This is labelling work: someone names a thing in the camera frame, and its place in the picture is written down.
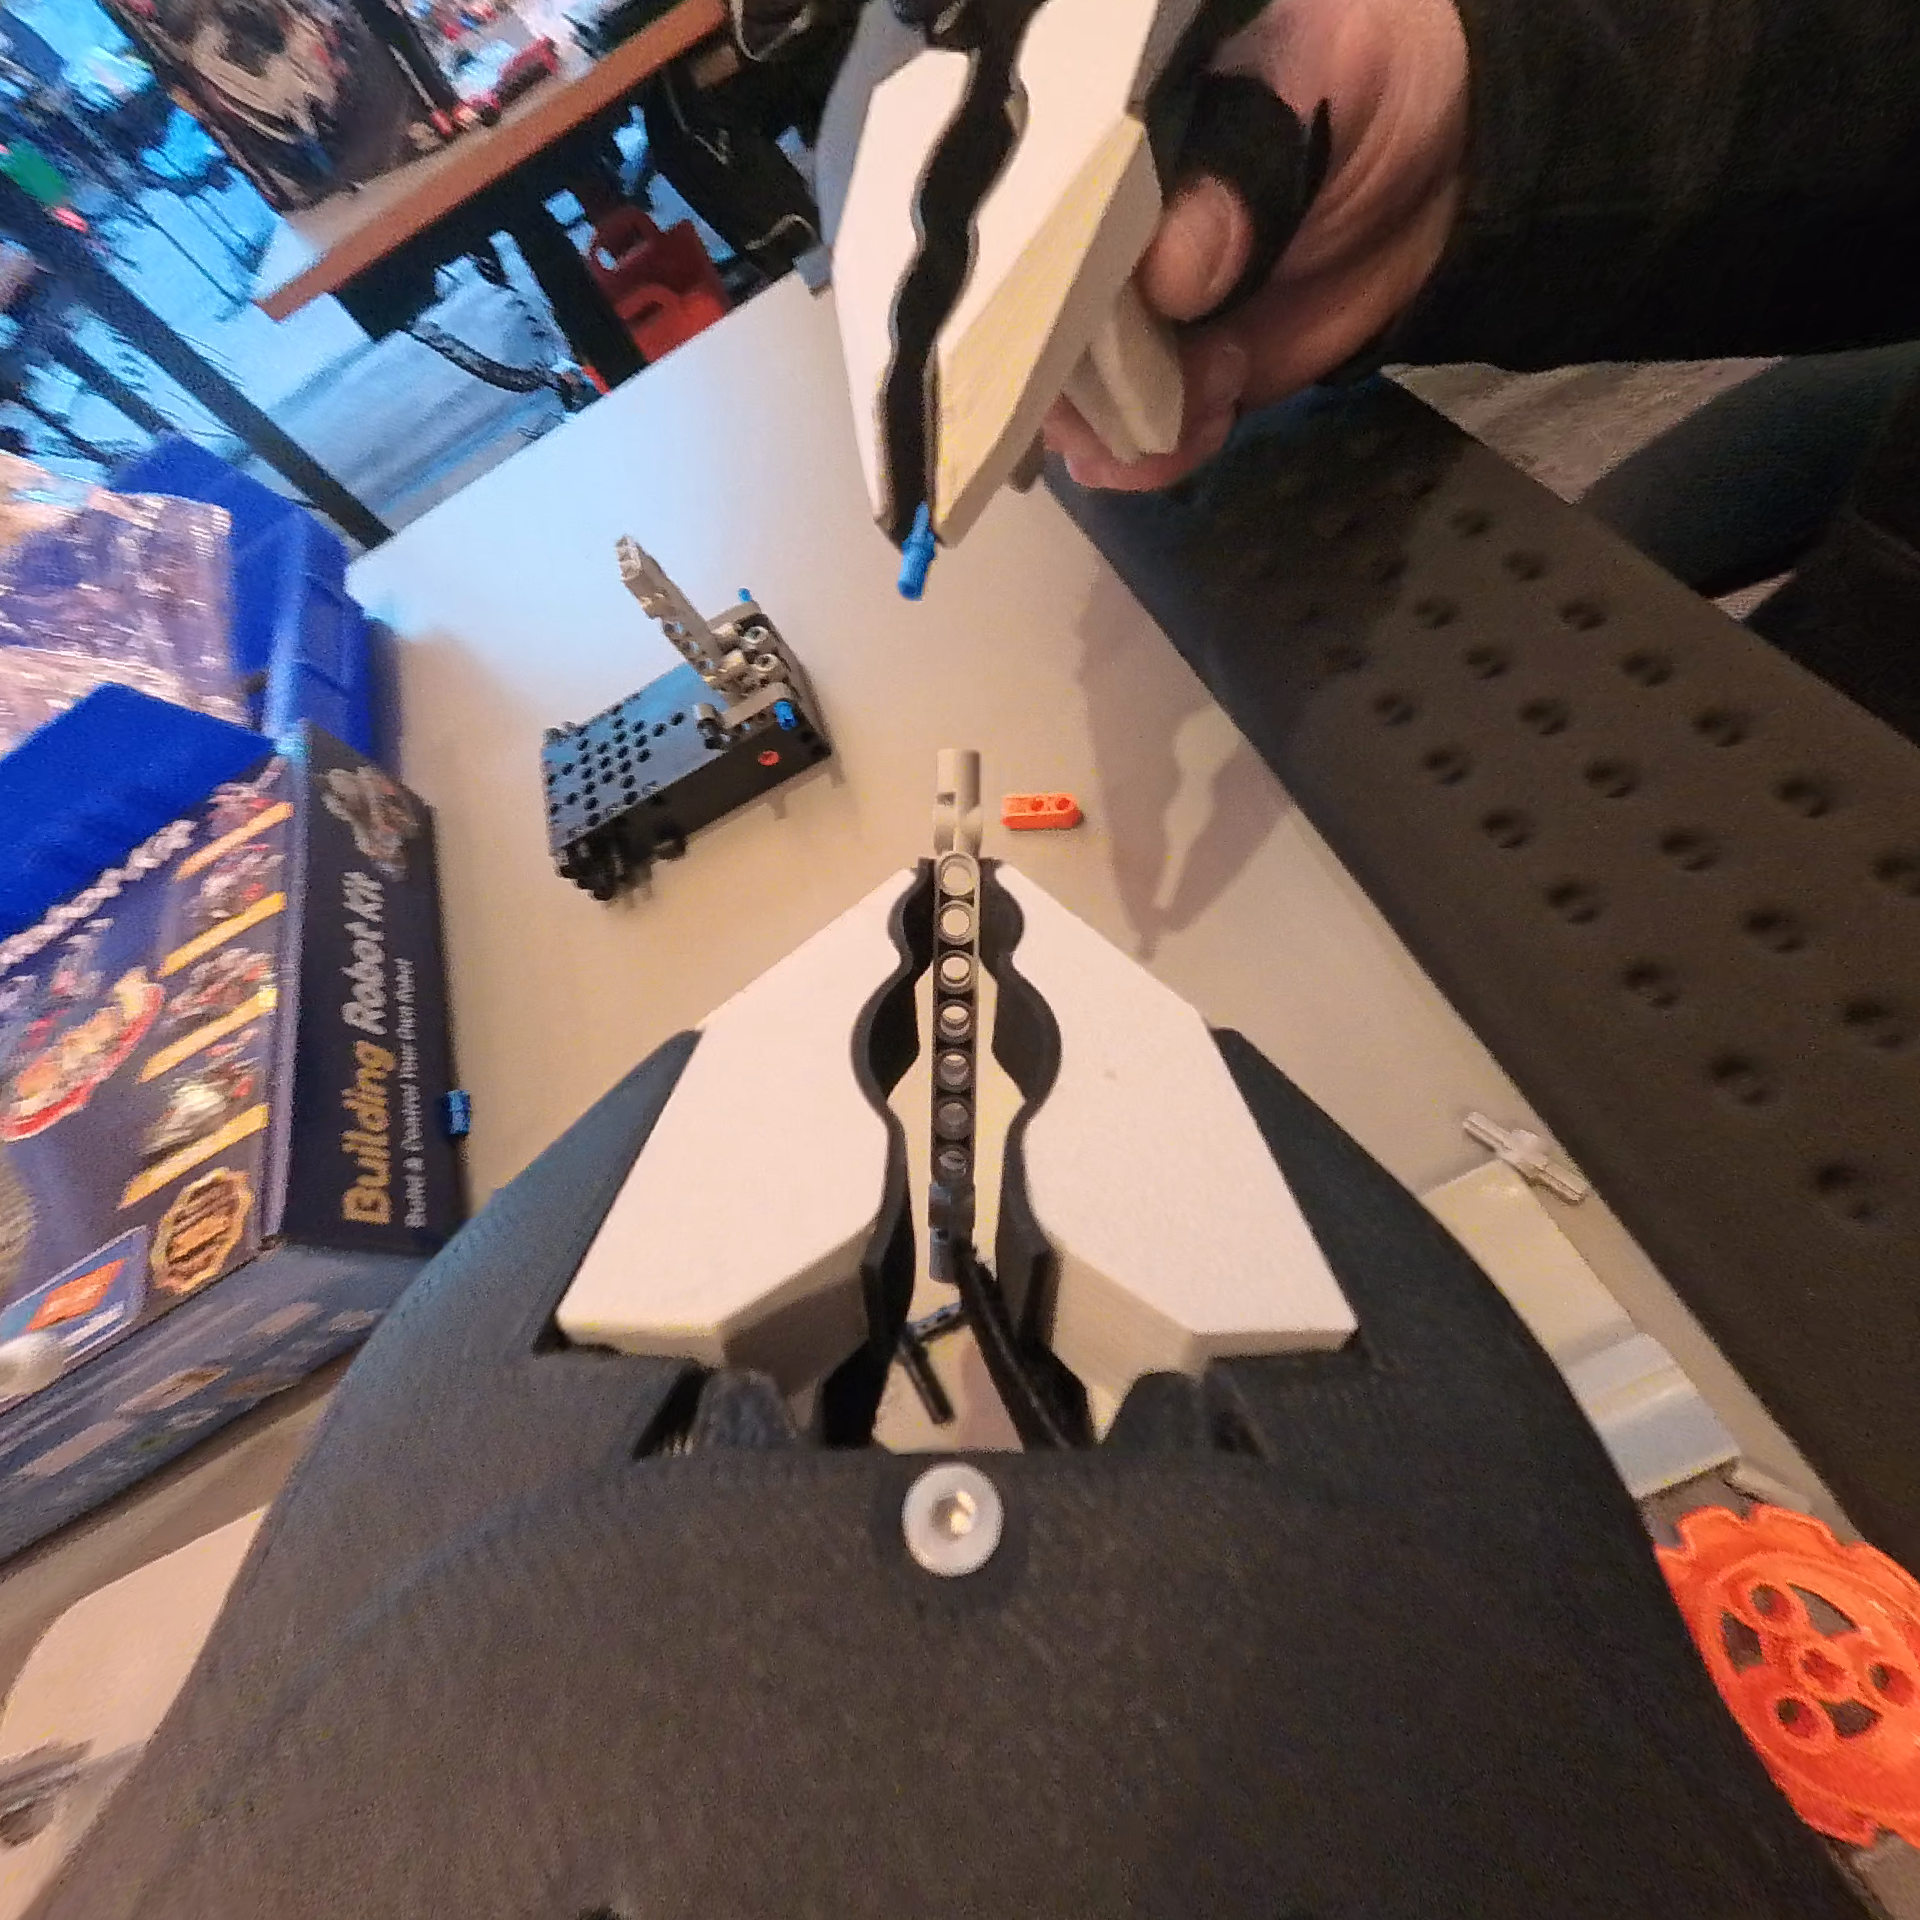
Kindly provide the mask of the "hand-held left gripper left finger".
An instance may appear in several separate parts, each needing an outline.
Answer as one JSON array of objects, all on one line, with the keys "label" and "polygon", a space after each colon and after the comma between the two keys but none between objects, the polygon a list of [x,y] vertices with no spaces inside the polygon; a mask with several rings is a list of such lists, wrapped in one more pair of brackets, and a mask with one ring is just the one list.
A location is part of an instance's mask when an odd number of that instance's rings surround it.
[{"label": "hand-held left gripper left finger", "polygon": [[707,1015],[575,1266],[575,1349],[815,1393],[872,1440],[913,1289],[889,1094],[919,1052],[921,877],[892,875]]}]

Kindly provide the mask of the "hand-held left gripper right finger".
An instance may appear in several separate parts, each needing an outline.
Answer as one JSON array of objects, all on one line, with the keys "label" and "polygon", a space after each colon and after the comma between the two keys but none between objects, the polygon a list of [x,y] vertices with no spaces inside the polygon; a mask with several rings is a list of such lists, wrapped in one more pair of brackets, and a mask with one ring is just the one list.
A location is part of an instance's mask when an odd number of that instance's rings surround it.
[{"label": "hand-held left gripper right finger", "polygon": [[985,907],[991,1054],[1015,1092],[993,1272],[1049,1412],[1097,1442],[1144,1380],[1352,1344],[1208,1022],[1014,867]]}]

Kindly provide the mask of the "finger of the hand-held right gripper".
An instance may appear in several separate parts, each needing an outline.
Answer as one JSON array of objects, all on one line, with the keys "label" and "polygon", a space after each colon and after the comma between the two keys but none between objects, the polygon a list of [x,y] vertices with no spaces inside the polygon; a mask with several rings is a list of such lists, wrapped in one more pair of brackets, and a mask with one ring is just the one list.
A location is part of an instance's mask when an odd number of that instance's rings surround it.
[{"label": "finger of the hand-held right gripper", "polygon": [[1159,14],[1154,3],[1040,4],[1014,37],[1015,144],[936,345],[938,542],[972,528],[1061,398],[1114,458],[1165,455],[1165,326],[1135,286],[1161,216],[1144,109],[1165,57]]},{"label": "finger of the hand-held right gripper", "polygon": [[1015,144],[1014,37],[857,37],[828,95],[830,305],[874,521],[944,530],[936,345]]}]

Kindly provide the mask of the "long grey holed liftarm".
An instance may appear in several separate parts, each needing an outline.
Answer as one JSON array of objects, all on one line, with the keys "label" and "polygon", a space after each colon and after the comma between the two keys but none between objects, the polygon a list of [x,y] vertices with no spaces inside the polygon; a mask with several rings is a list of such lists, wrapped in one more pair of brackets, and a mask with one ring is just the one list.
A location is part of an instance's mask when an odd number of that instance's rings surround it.
[{"label": "long grey holed liftarm", "polygon": [[972,1259],[976,1105],[981,1034],[981,871],[972,852],[942,850],[932,863],[928,1276],[962,1291]]}]

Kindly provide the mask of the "black perforated motor block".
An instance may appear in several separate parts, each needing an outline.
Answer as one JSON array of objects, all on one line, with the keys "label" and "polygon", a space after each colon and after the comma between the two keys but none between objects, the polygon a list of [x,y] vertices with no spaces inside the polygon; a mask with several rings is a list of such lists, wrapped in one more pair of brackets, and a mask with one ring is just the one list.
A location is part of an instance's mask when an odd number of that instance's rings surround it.
[{"label": "black perforated motor block", "polygon": [[683,659],[588,721],[548,729],[539,769],[556,875],[609,903],[658,861],[681,858],[694,831],[824,765],[828,729],[798,667],[807,733],[766,729],[732,748],[707,746],[694,716],[707,691]]}]

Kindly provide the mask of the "grey frame piece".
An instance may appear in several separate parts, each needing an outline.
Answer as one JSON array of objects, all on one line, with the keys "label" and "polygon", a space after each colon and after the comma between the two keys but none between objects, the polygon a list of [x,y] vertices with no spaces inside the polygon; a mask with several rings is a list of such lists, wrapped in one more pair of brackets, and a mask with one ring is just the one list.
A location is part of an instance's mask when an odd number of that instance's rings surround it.
[{"label": "grey frame piece", "polygon": [[614,557],[633,602],[705,685],[694,723],[707,746],[732,748],[766,729],[811,729],[798,661],[752,598],[730,615],[705,617],[633,538],[620,536]]}]

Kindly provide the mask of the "person's right forearm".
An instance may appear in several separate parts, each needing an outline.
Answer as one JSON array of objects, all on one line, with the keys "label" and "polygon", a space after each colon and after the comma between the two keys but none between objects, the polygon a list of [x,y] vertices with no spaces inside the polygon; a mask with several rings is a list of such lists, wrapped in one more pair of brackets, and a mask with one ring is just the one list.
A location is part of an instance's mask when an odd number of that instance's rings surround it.
[{"label": "person's right forearm", "polygon": [[1386,366],[1715,362],[1918,332],[1914,3],[1468,3],[1451,235]]}]

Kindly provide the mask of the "person's right hand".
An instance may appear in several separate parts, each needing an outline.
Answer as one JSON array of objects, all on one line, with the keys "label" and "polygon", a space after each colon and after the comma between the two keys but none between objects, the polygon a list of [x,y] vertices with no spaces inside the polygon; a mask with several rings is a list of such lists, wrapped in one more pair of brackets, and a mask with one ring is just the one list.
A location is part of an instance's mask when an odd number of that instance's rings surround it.
[{"label": "person's right hand", "polygon": [[1252,216],[1212,177],[1171,196],[1135,284],[1178,332],[1182,436],[1165,457],[1125,464],[1057,402],[1044,445],[1089,489],[1171,487],[1208,462],[1244,413],[1379,347],[1452,228],[1469,131],[1469,52],[1452,4],[1269,4],[1220,59],[1301,120],[1329,110],[1329,173],[1263,286],[1231,313],[1224,303],[1252,260]]}]

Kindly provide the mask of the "red plastic container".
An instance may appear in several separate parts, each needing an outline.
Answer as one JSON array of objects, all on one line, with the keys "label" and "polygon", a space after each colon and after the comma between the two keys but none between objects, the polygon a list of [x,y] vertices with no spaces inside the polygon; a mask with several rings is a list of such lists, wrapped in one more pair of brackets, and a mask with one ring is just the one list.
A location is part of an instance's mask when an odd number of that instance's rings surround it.
[{"label": "red plastic container", "polygon": [[662,228],[635,205],[611,207],[592,222],[586,266],[643,366],[683,349],[732,311],[692,222]]}]

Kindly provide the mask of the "blue robot kit box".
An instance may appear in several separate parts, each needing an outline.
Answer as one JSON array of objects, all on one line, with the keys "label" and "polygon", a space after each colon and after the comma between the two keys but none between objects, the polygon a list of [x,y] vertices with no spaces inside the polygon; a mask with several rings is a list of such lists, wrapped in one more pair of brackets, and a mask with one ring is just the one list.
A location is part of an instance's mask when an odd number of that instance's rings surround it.
[{"label": "blue robot kit box", "polygon": [[3,945],[2,1556],[361,1344],[465,1219],[433,822],[327,733]]}]

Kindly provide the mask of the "wooden table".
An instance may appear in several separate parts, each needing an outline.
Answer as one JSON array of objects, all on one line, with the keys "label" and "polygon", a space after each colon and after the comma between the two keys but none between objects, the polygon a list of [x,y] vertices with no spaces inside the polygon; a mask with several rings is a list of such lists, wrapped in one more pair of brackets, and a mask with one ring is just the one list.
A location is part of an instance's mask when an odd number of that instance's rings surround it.
[{"label": "wooden table", "polygon": [[571,59],[503,118],[459,135],[438,152],[285,216],[257,269],[251,303],[268,322],[289,322],[336,296],[353,279],[611,116],[669,63],[717,48],[730,25],[722,3],[677,3],[597,61]]}]

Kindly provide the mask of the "large grey panel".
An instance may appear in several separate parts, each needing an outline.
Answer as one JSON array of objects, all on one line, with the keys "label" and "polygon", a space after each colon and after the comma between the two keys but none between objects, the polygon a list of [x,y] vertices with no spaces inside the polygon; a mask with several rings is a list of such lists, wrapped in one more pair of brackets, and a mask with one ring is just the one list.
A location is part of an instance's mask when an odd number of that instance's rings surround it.
[{"label": "large grey panel", "polygon": [[1513,1168],[1475,1168],[1430,1189],[1422,1202],[1553,1359],[1636,1501],[1738,1461],[1715,1410],[1666,1348],[1638,1329]]}]

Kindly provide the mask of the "black car kit box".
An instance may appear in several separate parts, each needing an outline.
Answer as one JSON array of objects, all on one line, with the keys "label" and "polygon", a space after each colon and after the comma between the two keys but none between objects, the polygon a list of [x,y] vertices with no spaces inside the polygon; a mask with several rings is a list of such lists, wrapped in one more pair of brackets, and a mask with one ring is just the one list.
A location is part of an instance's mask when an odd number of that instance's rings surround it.
[{"label": "black car kit box", "polygon": [[401,4],[107,3],[157,82],[276,214],[357,192],[461,133]]}]

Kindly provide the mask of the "black slanted pole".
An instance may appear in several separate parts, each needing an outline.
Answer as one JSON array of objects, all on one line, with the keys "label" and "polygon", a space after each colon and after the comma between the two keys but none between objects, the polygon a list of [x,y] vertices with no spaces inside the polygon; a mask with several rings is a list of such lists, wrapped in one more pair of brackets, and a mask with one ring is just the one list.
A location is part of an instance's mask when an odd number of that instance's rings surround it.
[{"label": "black slanted pole", "polygon": [[348,493],[306,447],[206,364],[185,337],[111,277],[79,228],[11,177],[2,180],[2,220],[5,239],[22,243],[83,309],[151,362],[257,462],[299,491],[348,540],[372,549],[393,538],[387,523]]}]

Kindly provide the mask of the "blue plastic bin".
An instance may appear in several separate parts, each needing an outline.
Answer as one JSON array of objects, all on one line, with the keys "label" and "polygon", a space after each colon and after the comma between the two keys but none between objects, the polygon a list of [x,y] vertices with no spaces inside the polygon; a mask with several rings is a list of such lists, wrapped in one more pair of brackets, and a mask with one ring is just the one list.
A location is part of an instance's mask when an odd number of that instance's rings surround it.
[{"label": "blue plastic bin", "polygon": [[227,614],[242,720],[219,723],[143,693],[92,693],[30,733],[2,765],[2,933],[13,937],[119,869],[189,805],[251,767],[240,729],[302,729],[391,765],[395,644],[348,589],[348,547],[310,510],[170,436],[113,474],[229,517]]}]

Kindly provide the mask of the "group of orange gear wheels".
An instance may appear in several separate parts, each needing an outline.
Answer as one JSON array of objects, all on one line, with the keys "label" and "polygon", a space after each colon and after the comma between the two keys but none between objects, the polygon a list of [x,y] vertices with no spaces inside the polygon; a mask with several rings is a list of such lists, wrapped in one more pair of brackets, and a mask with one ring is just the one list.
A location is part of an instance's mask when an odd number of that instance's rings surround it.
[{"label": "group of orange gear wheels", "polygon": [[1916,1847],[1916,1578],[1770,1505],[1683,1514],[1655,1556],[1727,1715],[1802,1822],[1857,1849]]}]

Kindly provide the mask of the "white book stand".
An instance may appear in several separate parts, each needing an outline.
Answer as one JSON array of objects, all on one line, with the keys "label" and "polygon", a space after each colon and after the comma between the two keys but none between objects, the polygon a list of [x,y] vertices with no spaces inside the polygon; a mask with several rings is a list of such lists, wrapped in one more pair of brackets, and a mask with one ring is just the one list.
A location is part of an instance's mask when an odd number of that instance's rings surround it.
[{"label": "white book stand", "polygon": [[2,1909],[22,1917],[176,1703],[266,1518],[257,1508],[68,1609],[2,1718]]}]

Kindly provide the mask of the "clear plastic bag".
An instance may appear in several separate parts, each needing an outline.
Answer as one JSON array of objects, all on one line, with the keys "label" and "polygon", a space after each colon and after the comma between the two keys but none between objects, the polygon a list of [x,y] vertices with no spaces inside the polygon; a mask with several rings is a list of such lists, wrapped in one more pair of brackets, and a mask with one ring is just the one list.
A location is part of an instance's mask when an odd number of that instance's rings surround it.
[{"label": "clear plastic bag", "polygon": [[119,685],[249,727],[232,519],[2,457],[2,750]]}]

